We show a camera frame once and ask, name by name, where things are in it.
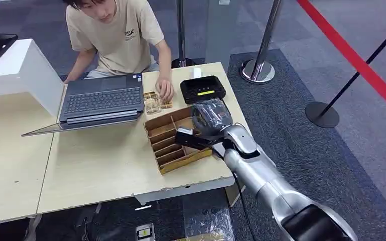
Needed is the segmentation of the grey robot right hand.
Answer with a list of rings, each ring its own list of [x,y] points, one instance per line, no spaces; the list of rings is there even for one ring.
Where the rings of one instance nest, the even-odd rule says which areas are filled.
[[[214,136],[233,124],[232,116],[219,98],[202,100],[191,106],[192,121],[202,136]]]

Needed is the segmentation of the person's left hand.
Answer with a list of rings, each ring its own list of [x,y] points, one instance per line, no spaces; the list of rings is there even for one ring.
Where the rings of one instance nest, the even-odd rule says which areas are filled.
[[[158,77],[155,84],[156,91],[158,92],[161,100],[169,102],[174,96],[174,88],[172,82],[167,77]]]

